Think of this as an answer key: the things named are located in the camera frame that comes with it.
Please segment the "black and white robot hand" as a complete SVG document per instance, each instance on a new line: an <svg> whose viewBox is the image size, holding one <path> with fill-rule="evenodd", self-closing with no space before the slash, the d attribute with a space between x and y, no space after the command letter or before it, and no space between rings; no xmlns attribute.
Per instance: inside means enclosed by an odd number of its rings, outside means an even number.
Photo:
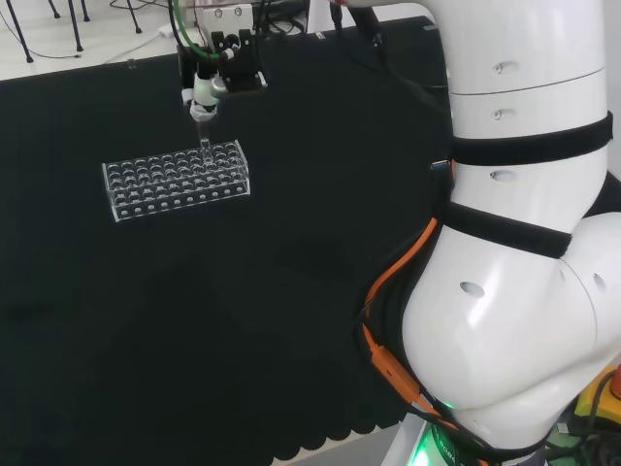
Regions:
<svg viewBox="0 0 621 466"><path fill-rule="evenodd" d="M255 14L246 1L171 1L181 98L194 121L217 115L229 94L267 86L258 53Z"/></svg>

